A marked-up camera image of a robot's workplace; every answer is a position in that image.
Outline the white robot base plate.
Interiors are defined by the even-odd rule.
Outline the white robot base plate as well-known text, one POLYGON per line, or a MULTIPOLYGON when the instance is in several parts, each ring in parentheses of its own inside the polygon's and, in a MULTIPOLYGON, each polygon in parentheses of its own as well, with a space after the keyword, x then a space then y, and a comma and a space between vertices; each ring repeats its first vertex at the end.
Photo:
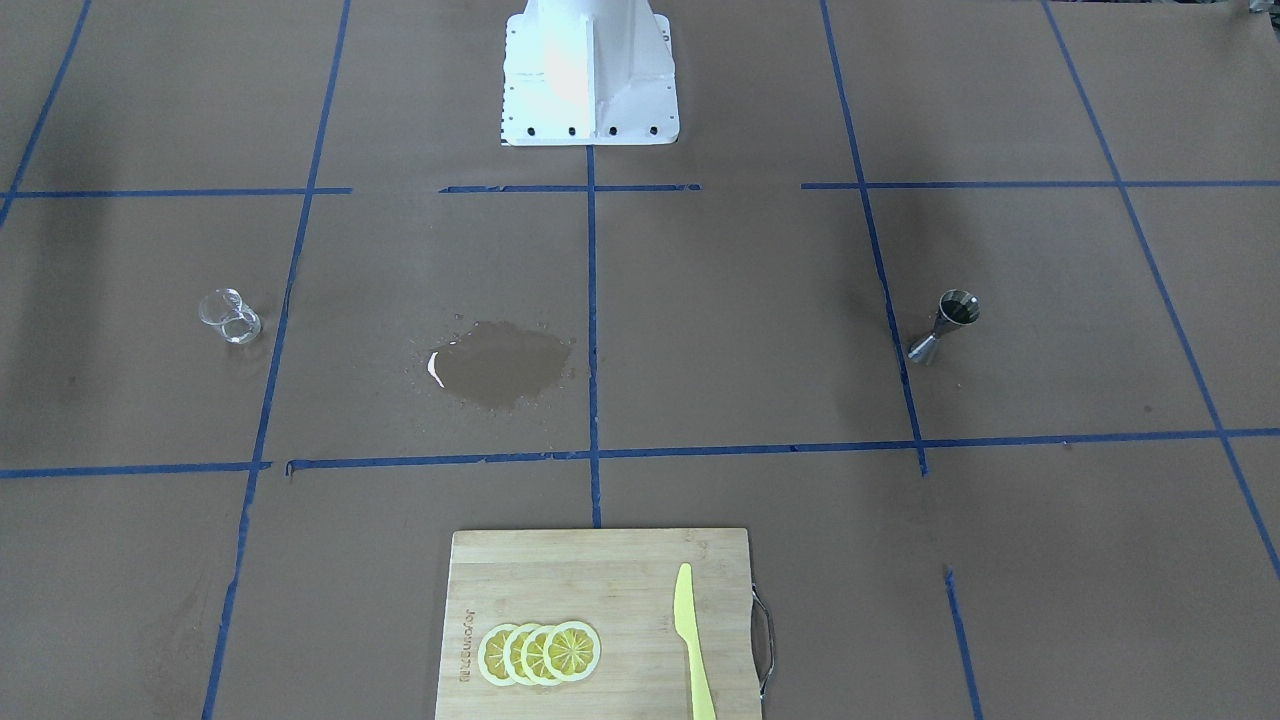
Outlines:
POLYGON ((671 23, 650 3, 529 1, 504 41, 503 145, 678 141, 671 23))

